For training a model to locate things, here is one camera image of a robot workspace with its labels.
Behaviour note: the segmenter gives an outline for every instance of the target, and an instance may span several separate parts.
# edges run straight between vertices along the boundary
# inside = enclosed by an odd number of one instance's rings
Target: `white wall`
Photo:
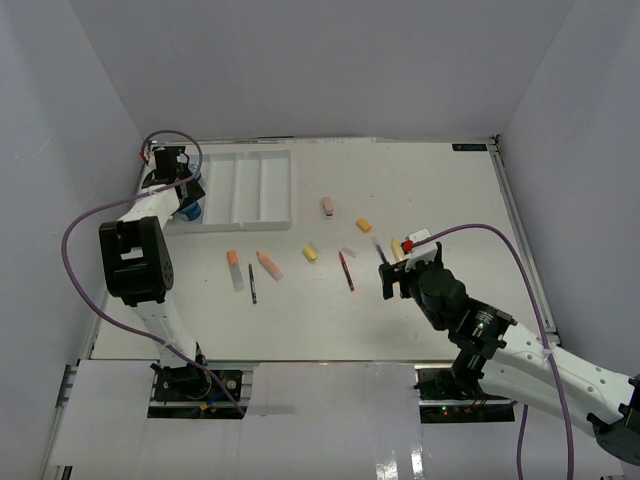
[[[140,131],[486,137],[572,0],[72,0]]]
[[[66,0],[0,2],[0,72],[0,478],[31,480],[91,318],[62,268],[62,232],[132,192],[140,136]],[[79,228],[72,257],[101,298],[97,223]]]
[[[576,0],[504,132],[560,335],[640,373],[640,3]]]

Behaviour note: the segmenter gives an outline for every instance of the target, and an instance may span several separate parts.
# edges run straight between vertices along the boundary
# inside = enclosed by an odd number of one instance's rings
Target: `pen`
[[[351,281],[351,275],[349,275],[349,269],[347,268],[347,262],[344,259],[344,255],[342,252],[338,252],[338,256],[340,257],[340,263],[342,264],[342,270],[344,270],[344,276],[347,277],[347,283],[349,284],[349,290],[352,292],[355,290],[353,286],[353,282]]]
[[[249,285],[251,285],[251,300],[253,300],[253,304],[258,303],[258,299],[256,298],[256,282],[253,279],[253,267],[249,264]]]

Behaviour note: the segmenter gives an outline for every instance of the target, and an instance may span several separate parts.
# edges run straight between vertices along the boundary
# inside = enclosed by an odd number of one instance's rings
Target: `yellow eraser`
[[[361,218],[360,220],[358,220],[356,222],[356,225],[358,225],[360,227],[360,230],[362,230],[364,233],[368,233],[371,231],[371,224],[369,222],[367,222],[364,218]]]
[[[304,247],[302,249],[302,253],[304,254],[305,257],[307,257],[307,260],[309,260],[310,262],[315,262],[316,258],[318,258],[318,255],[316,254],[315,250],[311,247]]]
[[[396,259],[396,262],[404,260],[404,250],[402,250],[402,245],[400,245],[400,241],[397,238],[391,239],[391,251],[393,252],[393,258]]]

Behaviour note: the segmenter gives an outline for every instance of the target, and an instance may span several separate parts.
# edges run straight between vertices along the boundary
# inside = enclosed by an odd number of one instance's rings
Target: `white table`
[[[277,145],[207,145],[205,153],[283,148],[293,159],[293,227],[280,232],[192,233],[167,236],[175,269],[173,295],[182,319],[211,360],[452,360],[457,348],[434,331],[411,300],[384,301],[371,235],[374,226],[388,258],[392,236],[427,227],[432,233],[462,223],[488,223],[515,241],[488,152],[454,152],[450,143],[293,142]],[[320,213],[330,195],[336,214]],[[315,264],[301,249],[320,249]],[[469,294],[536,329],[515,263],[489,232],[461,232],[442,240],[445,266]],[[338,261],[347,257],[350,292]],[[238,251],[245,291],[234,292],[227,250]],[[266,251],[284,272],[275,282],[257,262]],[[251,303],[247,262],[254,265],[258,304]],[[119,299],[107,311],[144,328]],[[154,359],[151,341],[102,322],[94,359]]]

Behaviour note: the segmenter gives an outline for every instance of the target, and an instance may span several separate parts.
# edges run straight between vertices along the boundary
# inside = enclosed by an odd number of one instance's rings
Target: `white tray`
[[[205,155],[202,178],[202,215],[193,222],[174,216],[167,234],[291,228],[289,150]]]

